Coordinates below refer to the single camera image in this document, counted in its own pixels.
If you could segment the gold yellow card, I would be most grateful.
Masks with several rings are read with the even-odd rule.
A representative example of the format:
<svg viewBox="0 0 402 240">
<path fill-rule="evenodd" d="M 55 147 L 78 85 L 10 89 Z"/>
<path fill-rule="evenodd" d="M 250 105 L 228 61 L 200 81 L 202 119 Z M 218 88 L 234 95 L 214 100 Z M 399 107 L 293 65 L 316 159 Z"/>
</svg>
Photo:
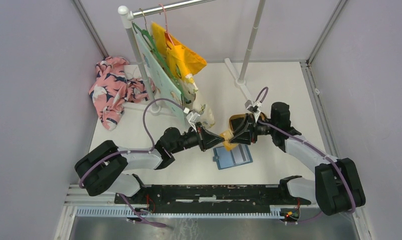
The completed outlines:
<svg viewBox="0 0 402 240">
<path fill-rule="evenodd" d="M 230 152 L 234 148 L 236 148 L 239 144 L 238 143 L 231 143 L 230 140 L 234 137 L 233 131 L 231 129 L 227 129 L 220 134 L 221 137 L 224 138 L 224 148 Z"/>
</svg>

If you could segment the blue leather card holder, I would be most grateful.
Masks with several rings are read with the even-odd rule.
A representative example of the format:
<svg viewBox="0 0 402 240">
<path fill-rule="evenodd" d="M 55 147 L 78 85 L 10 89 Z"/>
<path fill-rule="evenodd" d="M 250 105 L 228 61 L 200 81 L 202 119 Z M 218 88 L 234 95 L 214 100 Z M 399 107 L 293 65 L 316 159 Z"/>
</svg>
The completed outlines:
<svg viewBox="0 0 402 240">
<path fill-rule="evenodd" d="M 237 147 L 227 151 L 224 146 L 213 149 L 213 161 L 219 170 L 238 167 L 253 162 L 248 145 L 239 144 Z"/>
</svg>

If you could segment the tan oval card tray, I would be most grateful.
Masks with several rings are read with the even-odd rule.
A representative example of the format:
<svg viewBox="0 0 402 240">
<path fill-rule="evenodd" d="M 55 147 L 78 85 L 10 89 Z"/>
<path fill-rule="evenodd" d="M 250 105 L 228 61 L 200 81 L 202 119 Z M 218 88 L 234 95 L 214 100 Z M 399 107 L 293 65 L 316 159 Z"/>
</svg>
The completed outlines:
<svg viewBox="0 0 402 240">
<path fill-rule="evenodd" d="M 233 132 L 235 132 L 240 127 L 246 115 L 250 115 L 251 117 L 253 116 L 252 113 L 243 113 L 243 114 L 236 114 L 230 117 L 229 126 Z"/>
</svg>

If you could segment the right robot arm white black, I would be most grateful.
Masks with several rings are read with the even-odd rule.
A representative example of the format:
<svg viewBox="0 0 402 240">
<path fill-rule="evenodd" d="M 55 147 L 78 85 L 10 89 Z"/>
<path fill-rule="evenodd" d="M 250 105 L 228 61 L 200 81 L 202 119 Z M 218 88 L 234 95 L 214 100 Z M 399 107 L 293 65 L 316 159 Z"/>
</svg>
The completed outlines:
<svg viewBox="0 0 402 240">
<path fill-rule="evenodd" d="M 329 155 L 309 142 L 292 126 L 288 104 L 273 103 L 270 116 L 249 107 L 248 113 L 231 116 L 229 125 L 233 134 L 230 143 L 250 145 L 259 136 L 271 136 L 276 147 L 298 159 L 314 174 L 313 180 L 299 175 L 281 179 L 277 196 L 282 203 L 302 198 L 317 204 L 327 216 L 352 213 L 366 204 L 354 161 Z"/>
</svg>

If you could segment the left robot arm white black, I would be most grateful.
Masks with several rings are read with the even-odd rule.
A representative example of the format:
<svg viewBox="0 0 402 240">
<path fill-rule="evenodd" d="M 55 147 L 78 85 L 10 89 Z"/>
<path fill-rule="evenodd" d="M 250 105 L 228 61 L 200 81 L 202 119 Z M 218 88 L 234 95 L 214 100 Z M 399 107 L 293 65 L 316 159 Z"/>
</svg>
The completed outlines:
<svg viewBox="0 0 402 240">
<path fill-rule="evenodd" d="M 196 123 L 187 132 L 180 133 L 175 127 L 167 128 L 152 150 L 129 149 L 106 140 L 81 158 L 74 166 L 80 178 L 79 186 L 89 196 L 104 192 L 123 194 L 132 203 L 139 204 L 146 197 L 143 183 L 127 170 L 162 170 L 174 162 L 173 155 L 193 147 L 206 151 L 225 139 Z"/>
</svg>

